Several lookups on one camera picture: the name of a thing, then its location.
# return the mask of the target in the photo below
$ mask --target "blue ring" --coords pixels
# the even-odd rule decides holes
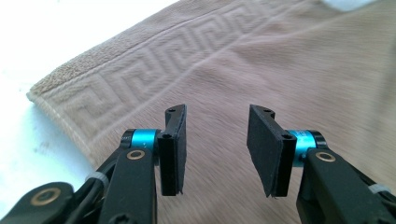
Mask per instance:
[[[297,138],[293,167],[303,167],[303,158],[306,156],[306,151],[311,147],[317,147],[315,138],[308,130],[288,130],[288,132]]]
[[[143,147],[154,152],[156,132],[156,129],[136,129],[131,140],[132,147]]]

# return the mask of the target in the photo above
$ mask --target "white surface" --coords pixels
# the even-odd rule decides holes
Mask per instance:
[[[57,66],[175,2],[0,0],[0,218],[29,190],[53,181],[77,190],[92,171],[25,93]]]

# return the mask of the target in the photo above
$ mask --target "brown towel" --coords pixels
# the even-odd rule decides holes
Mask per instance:
[[[301,169],[265,198],[246,146],[249,104],[396,190],[396,2],[340,13],[315,0],[182,0],[63,64],[28,93],[95,166],[128,128],[188,106],[185,194],[160,223],[299,223]]]

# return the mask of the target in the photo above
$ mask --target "towel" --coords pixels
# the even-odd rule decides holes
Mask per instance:
[[[184,194],[159,195],[159,223],[300,223],[302,168],[288,197],[265,198],[247,148],[249,105],[273,109],[284,129],[320,131],[396,189],[395,24],[391,0],[350,12],[316,0],[181,0],[27,96],[95,167],[126,129],[164,129],[163,111],[186,104]]]

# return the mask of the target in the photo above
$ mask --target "beige towel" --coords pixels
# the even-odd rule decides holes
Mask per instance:
[[[301,169],[265,198],[246,146],[249,104],[396,190],[396,2],[340,13],[314,0],[182,0],[63,64],[28,93],[95,166],[128,128],[188,106],[184,195],[159,223],[299,223]]]

